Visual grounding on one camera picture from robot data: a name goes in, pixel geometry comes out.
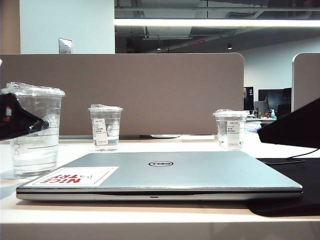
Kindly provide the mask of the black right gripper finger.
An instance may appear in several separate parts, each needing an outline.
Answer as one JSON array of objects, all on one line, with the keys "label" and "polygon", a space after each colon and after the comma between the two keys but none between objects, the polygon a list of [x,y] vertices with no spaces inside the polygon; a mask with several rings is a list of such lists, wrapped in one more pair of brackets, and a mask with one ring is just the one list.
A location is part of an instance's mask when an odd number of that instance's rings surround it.
[{"label": "black right gripper finger", "polygon": [[320,100],[291,112],[257,131],[262,143],[295,147],[320,147]]}]

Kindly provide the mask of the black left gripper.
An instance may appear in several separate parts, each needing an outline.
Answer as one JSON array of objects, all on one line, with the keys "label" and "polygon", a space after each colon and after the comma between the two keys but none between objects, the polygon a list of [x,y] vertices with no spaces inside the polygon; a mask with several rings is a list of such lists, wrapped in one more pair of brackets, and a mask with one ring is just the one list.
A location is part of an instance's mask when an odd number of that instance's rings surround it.
[{"label": "black left gripper", "polygon": [[18,122],[19,136],[25,136],[48,129],[48,122],[22,108],[13,93],[0,95],[0,140],[15,136]]}]

